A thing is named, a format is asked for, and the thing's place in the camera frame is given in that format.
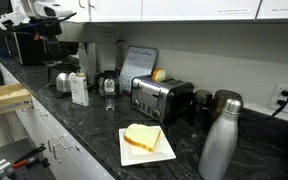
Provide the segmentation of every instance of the electrical outlet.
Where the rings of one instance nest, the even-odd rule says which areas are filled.
[[[280,107],[280,105],[277,104],[278,100],[284,100],[284,101],[287,100],[287,97],[282,95],[282,91],[284,90],[288,91],[288,85],[285,85],[285,84],[276,85],[272,98],[270,102],[268,103],[268,106],[267,106],[268,108],[276,110]],[[288,104],[285,106],[282,112],[288,113]]]

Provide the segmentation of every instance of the kitchen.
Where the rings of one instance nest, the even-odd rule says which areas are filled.
[[[219,89],[231,90],[241,94],[245,108],[269,116],[275,110],[266,107],[276,85],[288,85],[288,18],[279,17],[274,21],[258,20],[254,22],[239,20],[237,22],[224,22],[218,20],[216,23],[214,21],[183,21],[175,23],[163,20],[162,22],[153,23],[119,22],[96,25],[115,28],[117,39],[124,40],[125,47],[136,45],[157,48],[159,53],[156,68],[164,68],[167,75],[193,83],[194,91],[205,89],[214,94]],[[201,179],[198,175],[198,162],[206,138],[205,133],[204,135],[201,133],[203,131],[195,130],[187,123],[181,121],[181,119],[169,127],[158,121],[149,121],[151,118],[134,111],[130,107],[130,97],[127,95],[123,95],[122,98],[116,100],[115,103],[119,105],[117,107],[120,109],[116,107],[114,112],[106,112],[103,107],[104,99],[92,93],[89,93],[90,105],[88,107],[73,105],[70,98],[56,99],[51,97],[45,90],[44,87],[47,84],[46,67],[22,67],[15,62],[7,60],[0,60],[0,62],[15,78],[12,79],[13,77],[10,77],[8,79],[23,83],[33,94],[33,98],[37,99],[35,102],[38,103],[34,104],[34,109],[39,109],[36,110],[36,113],[41,116],[39,117],[40,119],[44,119],[43,123],[46,124],[48,122],[47,119],[54,118],[55,127],[62,126],[64,131],[67,131],[75,139],[75,141],[66,141],[74,142],[74,146],[80,145],[81,152],[88,155],[87,161],[83,160],[83,158],[79,160],[78,155],[74,156],[78,151],[71,152],[73,151],[72,148],[67,150],[75,157],[78,166],[81,166],[82,169],[89,167],[90,162],[93,162],[95,166],[103,166],[103,172],[107,173],[105,177],[111,175],[116,179]],[[246,111],[240,116],[239,122],[246,123],[245,126],[247,128],[244,127],[244,130],[246,134],[248,133],[247,135],[259,134],[255,136],[256,138],[243,138],[242,136],[238,138],[241,144],[237,144],[225,178],[288,179],[288,174],[284,170],[288,167],[288,158],[283,159],[284,161],[281,160],[283,163],[273,160],[275,158],[273,155],[276,154],[278,154],[278,157],[286,156],[285,149],[280,150],[280,154],[273,153],[272,157],[266,160],[267,164],[262,161],[256,161],[257,158],[260,158],[256,158],[258,154],[249,155],[252,158],[243,154],[246,151],[245,147],[251,146],[250,144],[252,143],[254,145],[256,142],[258,142],[257,148],[251,146],[255,149],[254,151],[261,152],[263,149],[260,150],[258,148],[263,146],[264,150],[267,150],[265,151],[266,153],[272,154],[272,151],[269,151],[272,149],[267,146],[275,147],[277,139],[281,139],[279,143],[285,148],[284,145],[288,142],[288,113],[281,112],[277,115],[278,118],[286,121],[271,120],[267,125],[262,122],[253,123],[252,121],[241,120],[242,118],[261,120],[266,117],[263,114]],[[161,126],[176,154],[176,159],[142,165],[121,166],[118,129],[126,128],[131,123]],[[264,130],[261,130],[261,128],[267,130],[265,131],[267,134],[263,133],[262,131]],[[241,165],[242,162],[244,162],[244,165],[247,164],[245,161],[251,163],[250,167],[256,166],[261,171]],[[84,171],[85,176],[92,179],[91,172],[94,173],[94,171],[91,168],[89,170],[84,169]]]

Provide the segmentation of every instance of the white plate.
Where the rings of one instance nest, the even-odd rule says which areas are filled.
[[[160,126],[151,126],[151,127],[161,130],[160,137],[156,142],[156,146],[153,153],[145,149],[139,148],[137,146],[133,146],[128,142],[126,142],[124,140],[124,132],[126,128],[119,129],[122,166],[163,161],[176,158],[173,149],[168,143],[161,127]]]

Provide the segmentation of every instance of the microwave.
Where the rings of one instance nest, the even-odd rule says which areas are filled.
[[[34,40],[34,37],[35,34],[25,32],[11,32],[5,35],[8,52],[18,63],[40,65],[53,60],[47,42],[41,39]],[[59,45],[61,57],[77,54],[77,42],[59,42]]]

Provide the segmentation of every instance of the stainless steel water bottle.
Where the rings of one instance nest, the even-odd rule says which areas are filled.
[[[215,121],[206,139],[198,167],[206,180],[221,180],[235,150],[238,135],[238,116],[243,102],[227,99],[223,111]]]

